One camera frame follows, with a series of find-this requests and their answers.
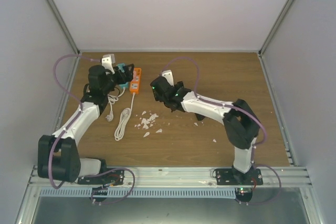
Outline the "pink plug adapter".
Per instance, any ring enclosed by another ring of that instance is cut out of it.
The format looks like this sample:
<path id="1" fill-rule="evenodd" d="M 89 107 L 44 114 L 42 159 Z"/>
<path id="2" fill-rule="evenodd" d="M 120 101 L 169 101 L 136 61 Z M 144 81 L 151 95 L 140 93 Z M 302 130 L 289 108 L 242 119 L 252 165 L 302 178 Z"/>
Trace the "pink plug adapter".
<path id="1" fill-rule="evenodd" d="M 136 71 L 133 71 L 133 79 L 132 79 L 132 81 L 136 81 L 136 75 L 137 75 Z"/>

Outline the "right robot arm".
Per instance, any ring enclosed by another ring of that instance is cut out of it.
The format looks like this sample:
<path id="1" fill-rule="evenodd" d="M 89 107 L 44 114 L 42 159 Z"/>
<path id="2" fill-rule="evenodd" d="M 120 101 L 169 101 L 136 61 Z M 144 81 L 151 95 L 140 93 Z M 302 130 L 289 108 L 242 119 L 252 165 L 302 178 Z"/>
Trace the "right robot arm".
<path id="1" fill-rule="evenodd" d="M 225 102 L 204 97 L 184 87 L 182 81 L 170 84 L 163 76 L 154 79 L 150 86 L 155 100 L 172 112 L 194 113 L 199 121 L 210 118 L 222 124 L 235 151 L 233 180 L 243 185 L 251 179 L 253 145 L 261 126 L 246 101 Z"/>

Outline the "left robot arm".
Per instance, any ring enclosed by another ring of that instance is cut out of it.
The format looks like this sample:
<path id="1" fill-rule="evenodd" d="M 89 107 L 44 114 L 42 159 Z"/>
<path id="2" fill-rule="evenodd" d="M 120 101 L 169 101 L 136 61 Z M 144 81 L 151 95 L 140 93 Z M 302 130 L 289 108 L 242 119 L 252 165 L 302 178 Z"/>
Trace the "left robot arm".
<path id="1" fill-rule="evenodd" d="M 79 106 L 69 120 L 52 135 L 43 135 L 38 142 L 37 173 L 50 182 L 73 183 L 90 177 L 96 184 L 108 179 L 108 171 L 98 158 L 80 158 L 77 146 L 90 127 L 104 112 L 108 95 L 116 86 L 132 81 L 134 65 L 108 69 L 103 65 L 89 68 L 88 83 Z"/>

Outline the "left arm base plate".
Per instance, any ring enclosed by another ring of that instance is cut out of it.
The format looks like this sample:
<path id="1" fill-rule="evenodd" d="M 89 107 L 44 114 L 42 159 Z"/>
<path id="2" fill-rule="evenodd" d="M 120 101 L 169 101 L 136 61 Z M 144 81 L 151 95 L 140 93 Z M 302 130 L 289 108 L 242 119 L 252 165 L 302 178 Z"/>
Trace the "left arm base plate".
<path id="1" fill-rule="evenodd" d="M 79 185 L 117 186 L 122 185 L 124 170 L 117 170 L 99 177 L 80 177 L 77 180 Z"/>

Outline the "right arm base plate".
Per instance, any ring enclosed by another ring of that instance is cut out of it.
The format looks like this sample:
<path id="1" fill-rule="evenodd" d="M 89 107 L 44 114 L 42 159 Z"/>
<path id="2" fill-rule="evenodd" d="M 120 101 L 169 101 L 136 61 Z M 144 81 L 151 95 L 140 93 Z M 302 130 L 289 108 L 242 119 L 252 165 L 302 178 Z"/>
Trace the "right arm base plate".
<path id="1" fill-rule="evenodd" d="M 260 169 L 250 168 L 247 173 L 242 173 L 237 169 L 217 168 L 214 169 L 212 176 L 216 179 L 217 185 L 240 186 L 240 185 L 263 185 Z"/>

